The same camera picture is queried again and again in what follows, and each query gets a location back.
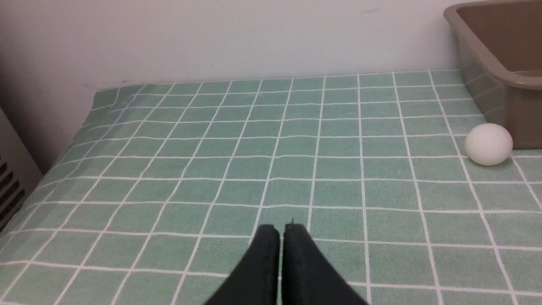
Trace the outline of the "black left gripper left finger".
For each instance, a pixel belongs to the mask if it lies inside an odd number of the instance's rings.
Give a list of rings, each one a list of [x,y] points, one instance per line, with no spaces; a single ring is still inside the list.
[[[279,232],[257,228],[242,259],[206,305],[275,305],[279,273]]]

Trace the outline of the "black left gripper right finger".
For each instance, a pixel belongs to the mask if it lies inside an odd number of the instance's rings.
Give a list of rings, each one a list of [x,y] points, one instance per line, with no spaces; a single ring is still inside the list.
[[[366,305],[333,268],[302,224],[286,224],[282,258],[283,305]]]

